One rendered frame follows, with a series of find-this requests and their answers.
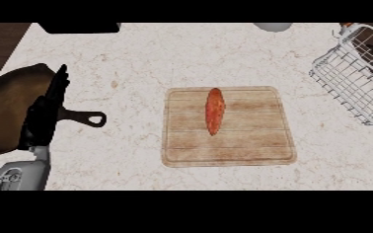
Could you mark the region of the black flat appliance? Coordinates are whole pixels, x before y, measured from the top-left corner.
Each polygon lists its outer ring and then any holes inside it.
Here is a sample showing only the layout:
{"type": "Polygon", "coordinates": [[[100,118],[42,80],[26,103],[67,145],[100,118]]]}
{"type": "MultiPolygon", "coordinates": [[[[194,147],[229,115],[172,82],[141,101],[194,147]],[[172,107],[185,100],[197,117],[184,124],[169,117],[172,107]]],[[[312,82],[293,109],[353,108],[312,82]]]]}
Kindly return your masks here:
{"type": "Polygon", "coordinates": [[[117,23],[39,23],[48,34],[107,34],[117,33],[120,25],[117,23]]]}

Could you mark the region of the dark brown frying pan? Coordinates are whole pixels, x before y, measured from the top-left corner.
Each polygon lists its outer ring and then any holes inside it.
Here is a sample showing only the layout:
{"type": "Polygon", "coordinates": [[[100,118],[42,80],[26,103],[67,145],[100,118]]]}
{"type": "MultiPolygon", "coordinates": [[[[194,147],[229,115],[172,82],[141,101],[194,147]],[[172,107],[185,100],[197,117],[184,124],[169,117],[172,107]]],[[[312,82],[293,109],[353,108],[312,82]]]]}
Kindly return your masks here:
{"type": "MultiPolygon", "coordinates": [[[[47,93],[55,73],[47,64],[38,63],[0,75],[0,154],[17,150],[27,107],[47,93]]],[[[60,120],[101,127],[106,114],[67,110],[61,103],[57,122],[60,120]]]]}

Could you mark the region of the orange-red long vegetable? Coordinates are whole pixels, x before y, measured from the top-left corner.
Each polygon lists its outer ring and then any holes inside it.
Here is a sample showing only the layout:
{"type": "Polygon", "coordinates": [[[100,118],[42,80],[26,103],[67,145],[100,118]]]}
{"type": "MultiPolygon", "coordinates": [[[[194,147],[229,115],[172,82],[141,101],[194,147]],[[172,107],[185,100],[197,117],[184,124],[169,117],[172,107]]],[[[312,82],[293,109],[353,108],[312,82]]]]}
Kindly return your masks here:
{"type": "Polygon", "coordinates": [[[212,88],[207,92],[206,103],[204,103],[204,125],[210,136],[218,132],[222,115],[224,115],[224,99],[222,93],[218,88],[212,88]]]}

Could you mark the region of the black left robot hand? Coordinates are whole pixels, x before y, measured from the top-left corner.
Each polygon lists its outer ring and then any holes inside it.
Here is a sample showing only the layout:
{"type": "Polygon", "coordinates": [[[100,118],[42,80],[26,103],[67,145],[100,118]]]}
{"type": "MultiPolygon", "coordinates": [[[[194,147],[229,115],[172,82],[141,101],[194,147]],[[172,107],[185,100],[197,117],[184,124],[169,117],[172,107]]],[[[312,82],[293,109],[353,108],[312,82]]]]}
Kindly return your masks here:
{"type": "Polygon", "coordinates": [[[67,84],[66,65],[63,64],[51,80],[47,93],[27,107],[20,129],[19,150],[27,150],[33,146],[47,146],[51,143],[67,84]]]}

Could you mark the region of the pale grey round object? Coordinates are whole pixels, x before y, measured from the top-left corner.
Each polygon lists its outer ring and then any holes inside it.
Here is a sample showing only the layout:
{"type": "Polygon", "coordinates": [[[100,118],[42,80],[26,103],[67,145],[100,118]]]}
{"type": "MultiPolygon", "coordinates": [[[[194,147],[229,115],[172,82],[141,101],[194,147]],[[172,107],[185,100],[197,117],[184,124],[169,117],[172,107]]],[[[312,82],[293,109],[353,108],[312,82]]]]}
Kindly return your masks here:
{"type": "Polygon", "coordinates": [[[265,32],[283,32],[291,26],[291,23],[255,23],[255,26],[265,32]]]}

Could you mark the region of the wooden cutting board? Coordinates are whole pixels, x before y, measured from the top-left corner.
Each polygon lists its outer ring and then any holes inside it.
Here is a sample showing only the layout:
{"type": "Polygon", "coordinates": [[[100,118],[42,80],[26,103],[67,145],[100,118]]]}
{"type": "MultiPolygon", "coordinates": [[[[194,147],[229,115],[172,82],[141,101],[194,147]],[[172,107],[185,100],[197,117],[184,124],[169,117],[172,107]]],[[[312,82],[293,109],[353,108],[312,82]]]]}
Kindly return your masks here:
{"type": "Polygon", "coordinates": [[[287,165],[297,153],[278,91],[271,86],[224,87],[221,127],[209,133],[209,89],[173,88],[163,111],[162,163],[168,167],[287,165]]]}

